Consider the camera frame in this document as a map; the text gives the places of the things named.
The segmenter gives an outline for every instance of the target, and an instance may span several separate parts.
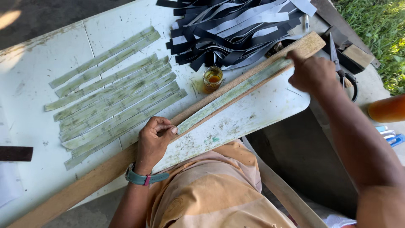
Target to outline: watch face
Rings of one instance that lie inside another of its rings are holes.
[[[129,164],[127,171],[125,172],[125,179],[127,179],[128,177],[128,173],[130,170],[132,170],[134,168],[135,162],[132,162],[131,164]]]

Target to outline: dark wooden piece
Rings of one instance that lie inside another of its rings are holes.
[[[354,45],[365,51],[367,54],[372,56],[370,49],[363,43],[361,38],[356,34],[356,32],[350,27],[350,25],[345,21],[345,19],[340,15],[340,13],[331,5],[328,0],[312,0],[311,3],[318,9],[316,13],[322,17],[331,26],[336,26],[341,33],[346,35]],[[374,59],[371,64],[378,68],[381,63],[378,59]]]
[[[0,146],[0,161],[31,161],[33,147]]]

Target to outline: amber liquid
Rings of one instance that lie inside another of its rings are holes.
[[[369,115],[380,123],[405,121],[405,95],[397,95],[371,103]]]
[[[222,83],[222,72],[215,69],[209,69],[204,74],[204,93],[212,93],[217,90]]]

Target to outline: dirty table surface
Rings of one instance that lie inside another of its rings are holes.
[[[171,24],[179,18],[173,16],[172,9],[156,6],[155,1],[137,0],[0,51],[0,99],[13,145],[34,147],[32,161],[18,163],[24,195],[0,208],[0,227],[23,216],[134,143],[139,130],[145,125],[135,127],[83,163],[66,171],[64,162],[71,155],[61,145],[59,123],[54,122],[52,117],[62,108],[44,111],[45,104],[58,99],[48,83],[150,25],[162,36],[159,40],[81,85],[81,88],[153,53],[159,58],[170,56],[165,43],[170,39]],[[302,30],[298,26],[295,33]],[[189,65],[176,64],[174,58],[170,63],[177,75],[177,83],[187,91],[188,96],[157,114],[169,119],[206,96],[200,92],[205,67],[194,72]],[[226,71],[223,84],[258,63]],[[153,170],[170,167],[303,111],[308,107],[310,97],[288,83],[293,72],[293,68],[286,71],[170,144],[165,156]],[[80,204],[126,184],[121,176]]]

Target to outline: orange bottle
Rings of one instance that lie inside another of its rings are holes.
[[[405,121],[405,94],[371,103],[369,115],[380,123]]]

